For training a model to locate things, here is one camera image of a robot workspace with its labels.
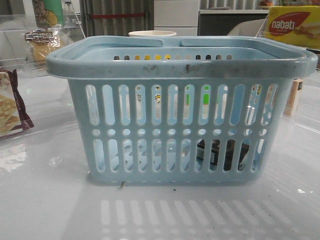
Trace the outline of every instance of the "snack package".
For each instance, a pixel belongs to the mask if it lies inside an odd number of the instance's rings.
[[[33,126],[18,92],[17,72],[0,71],[0,138]]]
[[[24,39],[30,43],[30,53],[35,62],[44,62],[46,56],[63,47],[60,37],[60,28],[36,29],[24,34]]]
[[[274,6],[263,36],[295,46],[320,49],[320,6]]]

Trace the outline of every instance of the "cardboard box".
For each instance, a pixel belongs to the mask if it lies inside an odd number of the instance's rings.
[[[320,6],[274,6],[263,36],[285,44],[320,49]]]

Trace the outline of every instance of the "plastic basket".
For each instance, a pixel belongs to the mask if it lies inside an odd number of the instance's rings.
[[[292,80],[317,56],[253,37],[95,36],[47,57],[105,182],[255,179]]]

